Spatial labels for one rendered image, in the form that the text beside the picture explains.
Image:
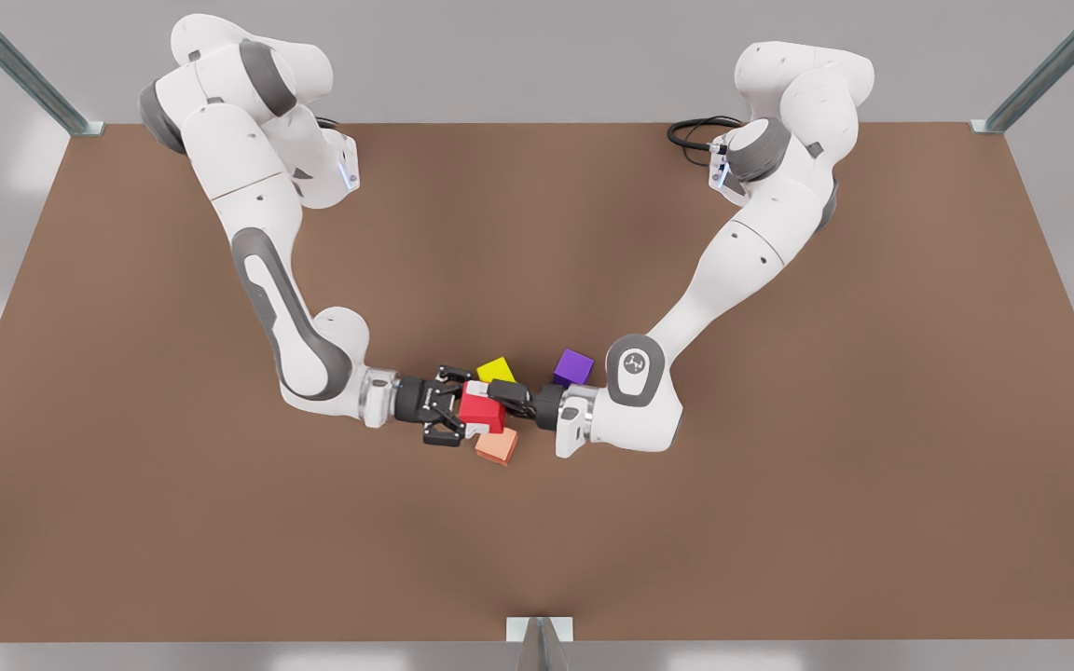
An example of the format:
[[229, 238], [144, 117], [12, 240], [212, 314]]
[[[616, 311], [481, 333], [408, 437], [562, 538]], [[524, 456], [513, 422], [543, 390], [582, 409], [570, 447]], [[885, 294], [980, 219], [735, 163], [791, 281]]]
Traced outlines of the red wooden cube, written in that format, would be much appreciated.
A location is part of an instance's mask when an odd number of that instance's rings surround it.
[[459, 418], [466, 425], [485, 425], [481, 432], [502, 433], [504, 407], [489, 396], [489, 383], [469, 379], [461, 386]]

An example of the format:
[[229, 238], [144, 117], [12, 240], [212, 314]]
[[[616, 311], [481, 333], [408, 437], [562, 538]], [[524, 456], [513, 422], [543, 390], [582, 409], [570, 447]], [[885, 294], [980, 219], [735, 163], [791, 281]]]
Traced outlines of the purple wooden cube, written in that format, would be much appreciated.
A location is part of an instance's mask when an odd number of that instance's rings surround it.
[[558, 386], [585, 385], [593, 369], [594, 360], [575, 349], [564, 349], [553, 373], [553, 382]]

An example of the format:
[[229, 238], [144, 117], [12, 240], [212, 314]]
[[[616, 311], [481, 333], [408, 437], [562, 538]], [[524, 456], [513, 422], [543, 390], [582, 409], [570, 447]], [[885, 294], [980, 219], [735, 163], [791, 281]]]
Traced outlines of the orange wooden cube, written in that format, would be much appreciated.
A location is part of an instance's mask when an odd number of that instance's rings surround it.
[[475, 453], [483, 460], [507, 466], [518, 443], [518, 432], [504, 426], [500, 432], [479, 433], [475, 438]]

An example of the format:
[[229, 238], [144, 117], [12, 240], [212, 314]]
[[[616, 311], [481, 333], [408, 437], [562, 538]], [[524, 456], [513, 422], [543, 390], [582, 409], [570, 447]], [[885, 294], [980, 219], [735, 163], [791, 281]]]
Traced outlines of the silver frame post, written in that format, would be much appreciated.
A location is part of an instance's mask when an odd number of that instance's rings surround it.
[[521, 645], [516, 671], [571, 671], [563, 644], [574, 641], [572, 617], [507, 617], [504, 640]]
[[105, 123], [88, 120], [0, 31], [0, 68], [72, 137], [101, 136]]
[[1017, 123], [1040, 98], [1049, 92], [1057, 81], [1061, 81], [1074, 67], [1074, 29], [1062, 39], [1058, 46], [1045, 57], [1033, 72], [1026, 77], [997, 110], [986, 118], [969, 122], [973, 133], [981, 135], [1003, 135]]

